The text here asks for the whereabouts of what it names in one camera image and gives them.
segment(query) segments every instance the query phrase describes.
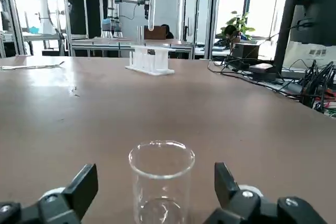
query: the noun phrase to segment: glass beaker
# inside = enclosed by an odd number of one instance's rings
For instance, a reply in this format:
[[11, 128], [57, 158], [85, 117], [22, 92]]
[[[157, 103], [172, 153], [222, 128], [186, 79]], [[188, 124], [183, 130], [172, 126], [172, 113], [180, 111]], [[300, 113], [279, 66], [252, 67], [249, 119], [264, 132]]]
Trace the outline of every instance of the glass beaker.
[[195, 154], [175, 141], [142, 143], [129, 154], [137, 224], [184, 224]]

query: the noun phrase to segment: window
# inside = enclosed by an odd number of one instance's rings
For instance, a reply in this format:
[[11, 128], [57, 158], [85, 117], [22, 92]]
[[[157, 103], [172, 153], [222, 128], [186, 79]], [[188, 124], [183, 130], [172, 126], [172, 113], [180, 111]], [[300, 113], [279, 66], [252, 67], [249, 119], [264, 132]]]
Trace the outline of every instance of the window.
[[216, 33], [219, 34], [221, 28], [226, 26], [226, 22], [234, 17], [232, 11], [242, 14], [243, 8], [244, 0], [219, 0]]
[[272, 28], [276, 0], [250, 0], [247, 26], [253, 27], [253, 36], [268, 37]]

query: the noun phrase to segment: green plant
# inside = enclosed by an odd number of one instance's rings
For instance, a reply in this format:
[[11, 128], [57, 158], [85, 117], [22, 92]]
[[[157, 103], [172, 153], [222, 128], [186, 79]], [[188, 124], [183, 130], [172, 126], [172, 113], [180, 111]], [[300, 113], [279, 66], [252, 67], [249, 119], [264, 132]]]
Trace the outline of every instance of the green plant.
[[[253, 27], [246, 26], [248, 13], [245, 13], [242, 15], [242, 14], [238, 14], [237, 11], [234, 10], [233, 12], [231, 12], [231, 14], [234, 14], [235, 17], [233, 17], [228, 22], [226, 22], [226, 24], [234, 25], [237, 28], [237, 30], [242, 32], [248, 39], [251, 39], [251, 35], [248, 35], [246, 33], [248, 31], [255, 31], [255, 29]], [[224, 34], [225, 27], [222, 27], [221, 30], [222, 30], [222, 33], [216, 35], [216, 37], [224, 39], [226, 38], [226, 34]]]

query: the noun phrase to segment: person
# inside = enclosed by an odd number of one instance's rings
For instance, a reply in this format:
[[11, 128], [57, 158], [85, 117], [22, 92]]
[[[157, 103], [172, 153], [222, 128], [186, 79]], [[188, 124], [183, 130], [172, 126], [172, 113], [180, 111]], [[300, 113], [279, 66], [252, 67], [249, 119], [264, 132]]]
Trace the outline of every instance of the person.
[[231, 42], [231, 48], [233, 48], [234, 43], [239, 43], [241, 39], [247, 40], [247, 38], [234, 26], [228, 25], [224, 29], [224, 34]]
[[169, 25], [167, 24], [163, 24], [161, 25], [163, 27], [166, 28], [166, 39], [173, 39], [174, 38], [174, 35], [170, 32], [170, 28], [169, 28]]

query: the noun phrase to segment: brown table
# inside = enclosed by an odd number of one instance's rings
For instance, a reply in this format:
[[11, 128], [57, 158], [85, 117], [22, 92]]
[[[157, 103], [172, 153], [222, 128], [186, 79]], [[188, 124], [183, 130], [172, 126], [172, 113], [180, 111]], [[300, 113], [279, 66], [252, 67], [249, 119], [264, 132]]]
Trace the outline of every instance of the brown table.
[[99, 192], [85, 223], [133, 223], [130, 149], [177, 140], [196, 155], [192, 223], [216, 207], [215, 161], [271, 200], [296, 195], [335, 223], [335, 121], [281, 95], [171, 60], [174, 75], [126, 70], [126, 59], [7, 58], [62, 68], [0, 71], [0, 200], [24, 205], [97, 163]]

